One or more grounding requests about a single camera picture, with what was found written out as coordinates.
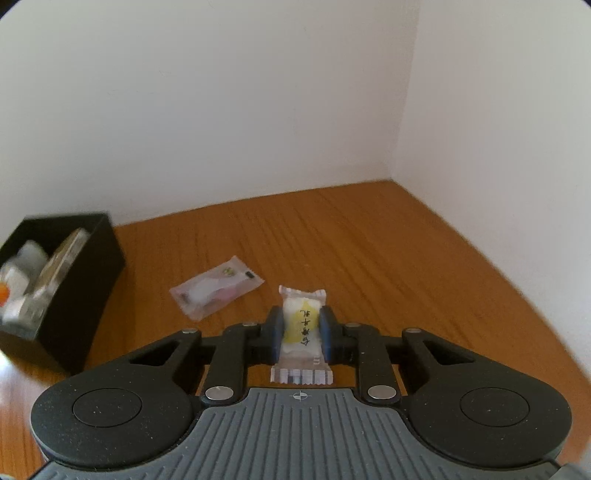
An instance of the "crosshair marking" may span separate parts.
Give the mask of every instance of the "crosshair marking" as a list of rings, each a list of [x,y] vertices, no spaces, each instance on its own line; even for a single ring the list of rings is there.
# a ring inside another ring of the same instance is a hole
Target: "crosshair marking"
[[[306,392],[302,392],[302,390],[300,390],[299,392],[294,393],[292,395],[292,397],[294,397],[296,400],[302,401],[302,400],[307,399],[309,397],[309,395]]]

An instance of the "yellow candy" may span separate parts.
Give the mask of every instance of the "yellow candy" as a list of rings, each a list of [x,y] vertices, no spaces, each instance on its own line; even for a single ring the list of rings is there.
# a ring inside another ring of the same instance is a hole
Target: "yellow candy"
[[[308,299],[288,299],[287,301],[289,300],[295,300],[297,303],[287,308],[284,305],[285,333],[283,334],[283,341],[300,343],[305,337],[304,332],[306,330],[311,331],[318,328],[320,309],[317,305],[319,306],[320,302],[317,300],[309,301]]]

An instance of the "candy wrapper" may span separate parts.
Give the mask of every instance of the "candy wrapper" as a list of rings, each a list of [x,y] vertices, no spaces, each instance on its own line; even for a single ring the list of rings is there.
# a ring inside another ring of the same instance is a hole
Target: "candy wrapper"
[[[271,368],[271,381],[296,385],[330,385],[332,370],[324,361],[320,339],[320,308],[326,291],[309,293],[284,286],[284,333],[278,362]]]
[[[264,282],[238,257],[232,257],[178,287],[171,288],[170,294],[184,314],[198,322]]]

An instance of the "orange item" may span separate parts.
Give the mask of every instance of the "orange item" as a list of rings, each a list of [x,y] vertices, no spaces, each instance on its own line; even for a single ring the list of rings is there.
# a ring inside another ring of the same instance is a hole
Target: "orange item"
[[[4,307],[4,304],[10,296],[10,288],[5,283],[0,283],[0,307]]]

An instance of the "plastic packet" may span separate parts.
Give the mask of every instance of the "plastic packet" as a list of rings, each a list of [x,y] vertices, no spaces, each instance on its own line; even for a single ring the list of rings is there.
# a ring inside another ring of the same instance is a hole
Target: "plastic packet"
[[[170,289],[183,313],[198,322],[265,281],[236,256]]]
[[[11,303],[19,300],[31,289],[48,256],[41,245],[27,240],[17,255],[9,258],[0,268],[0,316]]]
[[[89,237],[90,234],[83,228],[76,229],[60,244],[49,260],[47,256],[44,261],[39,259],[37,273],[31,276],[36,279],[33,289],[29,288],[27,294],[7,303],[2,321],[29,330],[38,328],[53,296]],[[40,251],[36,253],[37,257],[45,255],[40,246],[37,245],[36,249]]]
[[[284,286],[284,333],[278,362],[271,368],[271,381],[296,385],[330,385],[333,373],[324,361],[320,338],[320,308],[326,291],[309,293]]]

